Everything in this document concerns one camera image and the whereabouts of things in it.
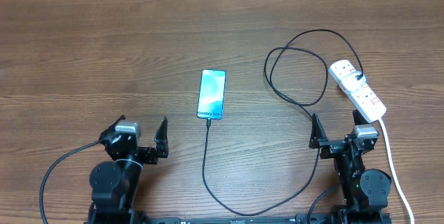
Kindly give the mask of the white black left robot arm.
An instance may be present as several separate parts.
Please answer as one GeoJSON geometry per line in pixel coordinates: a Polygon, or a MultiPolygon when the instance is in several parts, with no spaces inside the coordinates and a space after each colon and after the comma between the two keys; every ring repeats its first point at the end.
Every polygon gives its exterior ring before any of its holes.
{"type": "Polygon", "coordinates": [[[129,121],[124,115],[108,126],[99,139],[69,151],[59,157],[45,173],[39,192],[39,207],[42,222],[48,223],[44,210],[44,188],[52,170],[67,157],[95,145],[102,144],[112,159],[97,164],[89,175],[92,188],[92,204],[88,210],[88,223],[148,223],[144,212],[134,210],[133,204],[144,165],[156,165],[160,158],[167,158],[168,119],[163,118],[154,136],[154,147],[138,145],[140,125],[129,121]]]}

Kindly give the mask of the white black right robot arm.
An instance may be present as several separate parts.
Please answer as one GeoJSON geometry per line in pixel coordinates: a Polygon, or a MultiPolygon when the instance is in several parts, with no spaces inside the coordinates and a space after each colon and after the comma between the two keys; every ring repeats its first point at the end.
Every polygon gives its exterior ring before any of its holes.
{"type": "Polygon", "coordinates": [[[343,205],[336,205],[320,223],[390,223],[382,210],[388,206],[392,178],[379,169],[367,169],[362,155],[374,149],[379,133],[364,120],[357,110],[353,111],[355,126],[342,140],[331,141],[317,114],[311,117],[309,147],[319,151],[322,160],[333,159],[339,183],[324,191],[310,207],[307,222],[317,203],[326,195],[340,188],[343,205]]]}

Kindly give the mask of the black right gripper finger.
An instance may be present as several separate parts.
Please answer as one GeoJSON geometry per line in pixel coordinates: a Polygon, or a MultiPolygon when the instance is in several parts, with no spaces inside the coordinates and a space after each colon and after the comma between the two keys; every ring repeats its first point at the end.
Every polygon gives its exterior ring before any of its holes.
{"type": "Polygon", "coordinates": [[[359,110],[353,110],[352,115],[356,126],[368,124],[367,120],[364,118],[359,110]]]}
{"type": "Polygon", "coordinates": [[[312,149],[320,148],[326,144],[328,137],[316,113],[311,116],[311,137],[309,147],[312,149]]]}

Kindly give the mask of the blue Galaxy smartphone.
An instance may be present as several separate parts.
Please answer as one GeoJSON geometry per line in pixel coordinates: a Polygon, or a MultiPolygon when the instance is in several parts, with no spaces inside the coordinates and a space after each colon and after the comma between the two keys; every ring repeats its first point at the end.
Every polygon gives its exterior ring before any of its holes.
{"type": "Polygon", "coordinates": [[[196,114],[198,118],[222,119],[225,82],[224,70],[202,70],[196,114]]]}

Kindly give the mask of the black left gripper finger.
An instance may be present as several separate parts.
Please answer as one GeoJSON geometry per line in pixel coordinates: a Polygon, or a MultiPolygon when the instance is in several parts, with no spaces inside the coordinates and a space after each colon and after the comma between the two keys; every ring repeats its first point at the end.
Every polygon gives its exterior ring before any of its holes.
{"type": "Polygon", "coordinates": [[[157,156],[159,158],[167,158],[169,156],[167,127],[168,127],[168,119],[164,117],[154,137],[154,141],[156,143],[155,149],[157,152],[157,156]]]}
{"type": "Polygon", "coordinates": [[[121,121],[125,120],[126,117],[122,114],[112,125],[108,126],[99,136],[99,140],[103,140],[110,132],[115,131],[115,126],[121,121]]]}

